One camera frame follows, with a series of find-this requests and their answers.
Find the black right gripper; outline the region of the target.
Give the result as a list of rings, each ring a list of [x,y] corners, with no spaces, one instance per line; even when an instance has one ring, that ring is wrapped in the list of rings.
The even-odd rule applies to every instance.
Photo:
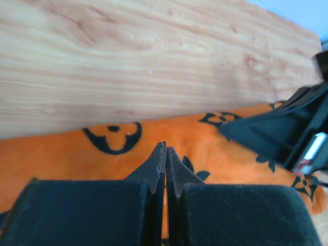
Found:
[[[323,82],[299,88],[270,112],[226,123],[219,132],[294,173],[327,169],[327,51],[315,61]]]

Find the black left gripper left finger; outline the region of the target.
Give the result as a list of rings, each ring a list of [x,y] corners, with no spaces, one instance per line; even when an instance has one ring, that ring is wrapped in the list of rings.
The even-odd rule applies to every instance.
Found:
[[[30,181],[1,245],[161,245],[166,143],[123,180]]]

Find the orange monogram pillowcase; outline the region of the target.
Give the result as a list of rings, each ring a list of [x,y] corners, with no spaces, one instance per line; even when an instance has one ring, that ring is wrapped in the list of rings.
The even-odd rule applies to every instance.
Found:
[[[301,196],[310,217],[322,213],[327,198],[316,177],[286,170],[219,132],[226,123],[281,104],[2,140],[1,229],[30,181],[123,180],[160,142],[166,143],[166,157],[168,148],[174,148],[182,163],[207,185],[287,186]],[[166,162],[161,245],[169,245]]]

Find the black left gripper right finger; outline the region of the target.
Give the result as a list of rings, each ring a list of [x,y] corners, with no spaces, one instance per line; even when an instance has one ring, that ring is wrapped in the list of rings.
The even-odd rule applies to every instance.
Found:
[[[205,184],[168,148],[169,245],[320,245],[301,196],[280,185]]]

